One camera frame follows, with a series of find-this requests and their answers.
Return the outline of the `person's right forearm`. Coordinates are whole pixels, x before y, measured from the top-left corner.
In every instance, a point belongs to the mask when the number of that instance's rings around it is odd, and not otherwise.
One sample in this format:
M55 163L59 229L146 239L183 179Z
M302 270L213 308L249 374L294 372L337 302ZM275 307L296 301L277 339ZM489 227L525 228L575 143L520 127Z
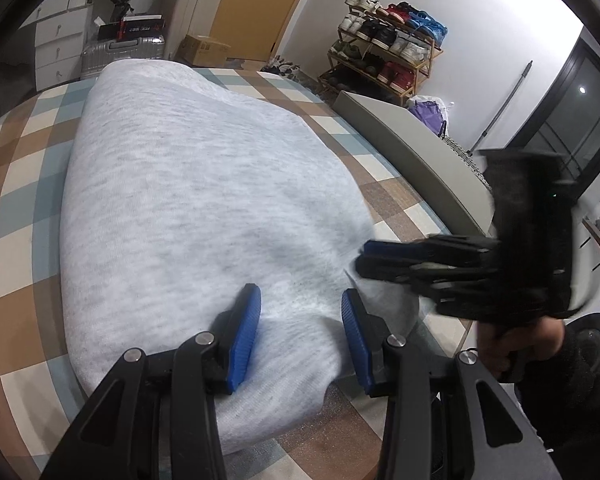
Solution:
M554 356L527 368L517 388L562 478L600 479L600 373L581 356L572 330Z

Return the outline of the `person's right hand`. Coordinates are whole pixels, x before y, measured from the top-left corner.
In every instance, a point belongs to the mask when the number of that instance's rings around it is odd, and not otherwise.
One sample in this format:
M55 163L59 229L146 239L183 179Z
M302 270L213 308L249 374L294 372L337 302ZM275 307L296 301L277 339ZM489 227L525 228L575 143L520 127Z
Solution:
M478 356L496 378L517 373L529 363L552 358L562 348L566 326L562 320L543 316L534 323L499 332L490 324L477 325Z

